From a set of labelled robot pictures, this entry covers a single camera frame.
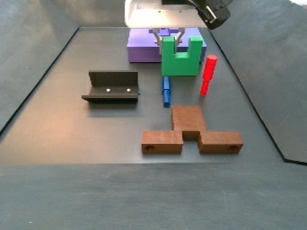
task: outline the brown wooden block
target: brown wooden block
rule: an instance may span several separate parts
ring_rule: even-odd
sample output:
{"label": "brown wooden block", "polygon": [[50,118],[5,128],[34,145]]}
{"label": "brown wooden block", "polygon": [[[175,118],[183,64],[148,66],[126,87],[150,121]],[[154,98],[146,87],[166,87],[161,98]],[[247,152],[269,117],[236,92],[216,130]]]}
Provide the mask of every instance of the brown wooden block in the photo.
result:
{"label": "brown wooden block", "polygon": [[240,132],[200,132],[197,147],[200,154],[237,154],[243,146]]}
{"label": "brown wooden block", "polygon": [[179,154],[183,151],[183,133],[153,130],[141,133],[142,154]]}
{"label": "brown wooden block", "polygon": [[183,140],[197,140],[199,131],[207,130],[201,108],[196,105],[171,107],[172,130],[183,132]]}

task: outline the green block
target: green block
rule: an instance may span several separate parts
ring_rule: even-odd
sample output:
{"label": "green block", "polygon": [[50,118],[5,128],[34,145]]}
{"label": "green block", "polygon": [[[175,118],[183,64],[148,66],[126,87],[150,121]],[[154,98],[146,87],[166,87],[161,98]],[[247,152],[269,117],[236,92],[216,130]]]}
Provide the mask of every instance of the green block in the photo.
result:
{"label": "green block", "polygon": [[175,38],[161,38],[161,75],[197,75],[203,48],[201,36],[191,36],[187,52],[175,53]]}

